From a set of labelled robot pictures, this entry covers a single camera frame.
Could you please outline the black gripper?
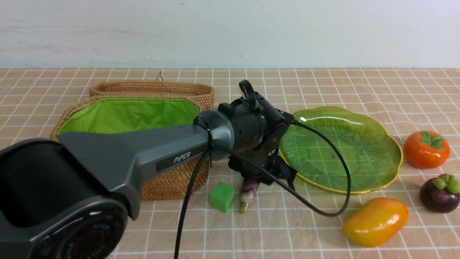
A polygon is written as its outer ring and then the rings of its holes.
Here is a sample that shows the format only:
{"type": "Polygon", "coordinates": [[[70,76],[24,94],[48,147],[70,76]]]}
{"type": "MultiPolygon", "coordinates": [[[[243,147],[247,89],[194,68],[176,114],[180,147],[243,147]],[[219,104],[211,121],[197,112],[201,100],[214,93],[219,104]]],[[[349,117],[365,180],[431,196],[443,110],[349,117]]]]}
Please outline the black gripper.
{"type": "Polygon", "coordinates": [[[271,185],[274,181],[257,169],[258,164],[278,179],[293,184],[297,172],[278,155],[281,138],[294,123],[294,116],[276,109],[262,95],[256,94],[257,106],[247,110],[243,98],[221,103],[218,111],[231,122],[234,131],[233,151],[228,166],[244,179],[271,185]]]}

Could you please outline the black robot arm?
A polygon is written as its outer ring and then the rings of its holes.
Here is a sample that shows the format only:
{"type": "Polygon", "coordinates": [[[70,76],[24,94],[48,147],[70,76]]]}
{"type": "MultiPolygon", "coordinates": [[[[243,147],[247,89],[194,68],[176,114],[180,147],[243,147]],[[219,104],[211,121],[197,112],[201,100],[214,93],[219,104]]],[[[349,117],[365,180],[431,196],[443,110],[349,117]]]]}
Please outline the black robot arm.
{"type": "Polygon", "coordinates": [[[269,154],[294,122],[261,95],[191,124],[120,134],[68,132],[1,150],[1,258],[105,259],[140,213],[143,184],[195,158],[231,157],[269,183],[269,154]]]}

